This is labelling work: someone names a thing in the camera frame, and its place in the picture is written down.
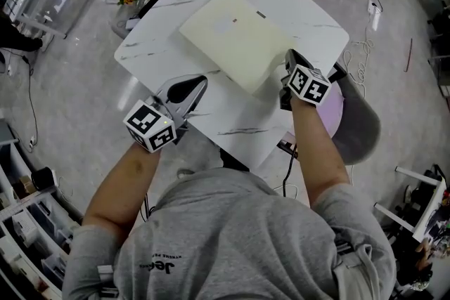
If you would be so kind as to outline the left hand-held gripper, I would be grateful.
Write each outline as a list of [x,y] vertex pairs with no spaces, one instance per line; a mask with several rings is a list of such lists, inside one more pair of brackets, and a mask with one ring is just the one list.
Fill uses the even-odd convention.
[[188,131],[187,117],[198,104],[196,88],[207,77],[200,75],[160,89],[148,100],[138,100],[123,119],[131,137],[143,149],[157,152],[178,143]]

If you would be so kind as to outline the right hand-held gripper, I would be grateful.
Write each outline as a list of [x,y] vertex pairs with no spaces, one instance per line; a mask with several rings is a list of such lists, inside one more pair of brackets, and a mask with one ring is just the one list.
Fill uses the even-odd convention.
[[293,48],[288,49],[285,54],[285,68],[288,75],[282,78],[282,89],[279,93],[282,110],[292,110],[290,101],[293,97],[316,107],[322,104],[330,91],[331,83],[320,70],[300,63],[301,55]]

